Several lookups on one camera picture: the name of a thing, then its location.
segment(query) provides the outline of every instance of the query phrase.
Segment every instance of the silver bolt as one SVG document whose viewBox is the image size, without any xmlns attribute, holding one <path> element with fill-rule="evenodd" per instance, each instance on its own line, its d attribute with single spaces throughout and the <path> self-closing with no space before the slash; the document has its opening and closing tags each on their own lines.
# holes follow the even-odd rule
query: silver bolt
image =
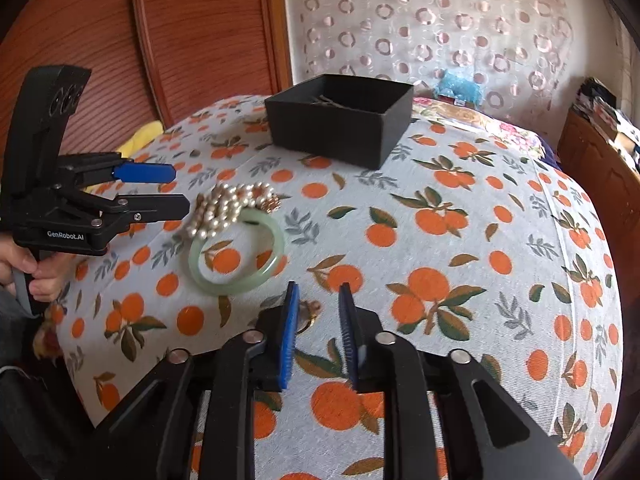
<svg viewBox="0 0 640 480">
<path fill-rule="evenodd" d="M 449 354 L 452 361 L 459 365 L 468 365 L 471 362 L 471 355 L 468 352 L 457 349 Z"/>
<path fill-rule="evenodd" d="M 169 352 L 166 358 L 172 365 L 180 365 L 189 358 L 189 352 L 184 348 L 175 348 Z"/>
<path fill-rule="evenodd" d="M 376 341 L 381 345 L 392 345 L 396 342 L 396 336 L 391 332 L 378 332 L 376 334 Z"/>
<path fill-rule="evenodd" d="M 255 345 L 264 339 L 264 334 L 259 330 L 247 330 L 242 334 L 245 343 Z"/>
</svg>

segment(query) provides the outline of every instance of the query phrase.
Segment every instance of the open black box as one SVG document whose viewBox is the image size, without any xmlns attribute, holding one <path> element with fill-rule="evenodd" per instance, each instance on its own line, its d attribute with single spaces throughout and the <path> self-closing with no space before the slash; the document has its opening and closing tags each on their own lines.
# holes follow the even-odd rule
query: open black box
<svg viewBox="0 0 640 480">
<path fill-rule="evenodd" d="M 323 96 L 342 105 L 313 104 Z M 276 146 L 378 170 L 408 128 L 414 86 L 323 74 L 265 100 Z"/>
</svg>

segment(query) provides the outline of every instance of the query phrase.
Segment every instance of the person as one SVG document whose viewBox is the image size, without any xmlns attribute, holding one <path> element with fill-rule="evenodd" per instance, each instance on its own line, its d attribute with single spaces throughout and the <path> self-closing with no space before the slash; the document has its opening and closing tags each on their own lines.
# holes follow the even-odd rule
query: person
<svg viewBox="0 0 640 480">
<path fill-rule="evenodd" d="M 31 274 L 31 295 L 50 303 L 70 277 L 75 257 L 54 253 L 37 262 L 10 234 L 0 234 L 0 445 L 9 439 L 15 447 L 14 456 L 0 460 L 0 478 L 26 478 L 6 470 L 21 463 L 16 449 L 39 478 L 53 478 L 93 429 L 64 359 L 34 352 L 34 336 L 52 322 L 46 313 L 30 316 L 18 305 L 12 273 L 15 267 Z M 58 348 L 54 324 L 50 338 Z"/>
<path fill-rule="evenodd" d="M 0 234 L 0 284 L 15 297 L 12 267 L 33 275 L 29 291 L 34 300 L 49 303 L 55 300 L 65 285 L 71 270 L 74 254 L 54 253 L 36 262 L 31 252 L 16 245 L 8 233 Z"/>
</svg>

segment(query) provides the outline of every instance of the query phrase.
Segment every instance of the yellow object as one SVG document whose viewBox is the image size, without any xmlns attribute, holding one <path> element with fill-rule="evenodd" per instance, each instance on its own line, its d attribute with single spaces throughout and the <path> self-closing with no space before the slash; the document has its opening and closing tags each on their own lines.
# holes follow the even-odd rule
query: yellow object
<svg viewBox="0 0 640 480">
<path fill-rule="evenodd" d="M 157 136 L 162 135 L 162 132 L 164 132 L 164 126 L 162 126 L 160 121 L 147 123 L 144 126 L 140 126 L 133 136 L 115 151 L 120 152 L 120 154 L 125 158 L 130 158 L 137 150 L 146 146 Z M 98 184 L 95 186 L 89 186 L 85 191 L 92 193 L 97 189 L 97 187 Z"/>
</svg>

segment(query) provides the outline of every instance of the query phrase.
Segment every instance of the wooden cabinet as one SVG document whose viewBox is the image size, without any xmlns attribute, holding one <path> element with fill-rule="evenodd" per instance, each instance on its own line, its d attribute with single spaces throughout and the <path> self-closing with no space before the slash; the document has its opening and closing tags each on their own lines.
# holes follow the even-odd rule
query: wooden cabinet
<svg viewBox="0 0 640 480">
<path fill-rule="evenodd" d="M 588 193 L 607 237 L 622 307 L 640 300 L 640 177 L 591 123 L 569 111 L 558 143 L 562 170 Z"/>
</svg>

